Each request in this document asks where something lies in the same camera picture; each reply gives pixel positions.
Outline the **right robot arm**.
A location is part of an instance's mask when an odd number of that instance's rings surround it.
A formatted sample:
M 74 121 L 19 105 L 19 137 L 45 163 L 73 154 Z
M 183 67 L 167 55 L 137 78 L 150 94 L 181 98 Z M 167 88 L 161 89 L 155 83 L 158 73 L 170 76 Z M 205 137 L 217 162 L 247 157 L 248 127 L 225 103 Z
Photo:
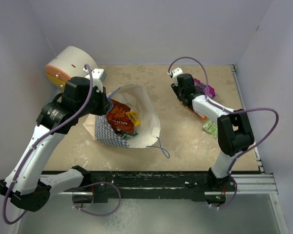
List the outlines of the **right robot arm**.
M 246 113 L 227 108 L 195 89 L 191 74 L 177 72 L 170 76 L 171 87 L 183 106 L 207 117 L 217 125 L 220 154 L 208 170 L 207 184 L 213 191 L 220 190 L 229 180 L 232 163 L 241 152 L 254 144 L 254 135 Z

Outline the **green snack packet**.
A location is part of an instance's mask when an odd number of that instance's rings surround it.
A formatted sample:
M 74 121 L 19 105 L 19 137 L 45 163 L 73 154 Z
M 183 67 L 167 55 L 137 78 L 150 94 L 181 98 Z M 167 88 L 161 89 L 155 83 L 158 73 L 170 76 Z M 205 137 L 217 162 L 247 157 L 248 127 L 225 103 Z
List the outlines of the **green snack packet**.
M 218 138 L 218 127 L 212 120 L 207 120 L 207 122 L 203 125 L 203 129 L 214 138 Z

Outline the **orange snack packet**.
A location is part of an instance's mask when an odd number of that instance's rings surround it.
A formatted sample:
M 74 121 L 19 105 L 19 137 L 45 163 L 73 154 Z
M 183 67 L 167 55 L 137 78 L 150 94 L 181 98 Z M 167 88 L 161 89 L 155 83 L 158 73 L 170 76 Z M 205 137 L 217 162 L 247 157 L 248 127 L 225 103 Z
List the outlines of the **orange snack packet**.
M 190 110 L 190 111 L 192 111 L 193 113 L 195 113 L 199 118 L 201 118 L 202 120 L 206 120 L 207 119 L 207 117 L 205 116 L 205 115 L 202 115 L 202 114 L 200 114 L 200 113 L 198 113 L 197 111 L 195 111 L 195 110 Z

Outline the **purple snack packet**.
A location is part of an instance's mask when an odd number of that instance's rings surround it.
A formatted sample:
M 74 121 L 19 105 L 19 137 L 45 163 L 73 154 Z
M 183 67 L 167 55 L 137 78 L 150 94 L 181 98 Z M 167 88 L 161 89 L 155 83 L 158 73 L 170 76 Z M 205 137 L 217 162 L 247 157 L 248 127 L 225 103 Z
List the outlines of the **purple snack packet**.
M 195 87 L 195 94 L 194 96 L 201 96 L 201 95 L 207 95 L 209 98 L 213 99 L 214 97 L 217 96 L 215 89 L 211 87 L 210 85 L 208 86 L 208 91 L 206 92 L 206 85 L 201 82 L 200 80 L 194 78 L 194 87 Z

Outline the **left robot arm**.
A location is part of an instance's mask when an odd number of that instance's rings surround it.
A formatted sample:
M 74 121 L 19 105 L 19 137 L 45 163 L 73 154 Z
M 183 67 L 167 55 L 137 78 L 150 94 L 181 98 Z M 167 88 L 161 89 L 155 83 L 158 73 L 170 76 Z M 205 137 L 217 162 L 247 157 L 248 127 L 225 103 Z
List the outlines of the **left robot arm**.
M 92 114 L 105 115 L 110 108 L 102 77 L 73 77 L 62 93 L 42 107 L 36 120 L 32 138 L 18 164 L 6 179 L 0 180 L 0 194 L 5 201 L 25 211 L 36 212 L 50 197 L 77 188 L 86 191 L 91 184 L 91 173 L 81 166 L 41 179 L 57 145 L 68 134 L 79 118 Z

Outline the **checkered paper bag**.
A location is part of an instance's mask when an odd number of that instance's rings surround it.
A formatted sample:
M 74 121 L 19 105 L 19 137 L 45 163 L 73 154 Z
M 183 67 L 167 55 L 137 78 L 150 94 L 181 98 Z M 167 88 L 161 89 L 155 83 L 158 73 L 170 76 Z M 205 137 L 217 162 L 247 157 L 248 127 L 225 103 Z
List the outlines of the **checkered paper bag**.
M 130 112 L 136 111 L 141 124 L 134 126 L 134 134 L 125 134 L 123 132 L 115 132 L 112 129 L 106 120 L 107 114 L 103 116 L 89 115 L 84 122 L 84 127 L 94 140 L 114 148 L 158 148 L 166 158 L 170 158 L 168 150 L 161 145 L 159 116 L 155 112 L 143 86 L 134 83 L 127 84 L 119 87 L 107 96 L 110 101 L 113 99 L 130 107 Z

